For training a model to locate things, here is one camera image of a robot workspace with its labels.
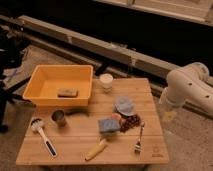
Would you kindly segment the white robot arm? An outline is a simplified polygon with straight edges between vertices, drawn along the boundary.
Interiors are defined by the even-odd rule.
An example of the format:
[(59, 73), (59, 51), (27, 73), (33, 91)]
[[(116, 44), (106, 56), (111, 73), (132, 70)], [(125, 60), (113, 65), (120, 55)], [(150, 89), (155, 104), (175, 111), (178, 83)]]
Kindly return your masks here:
[(159, 103), (172, 110), (191, 100), (213, 115), (213, 88), (207, 84), (208, 78), (209, 69), (200, 62), (171, 70), (166, 76), (167, 86), (162, 91)]

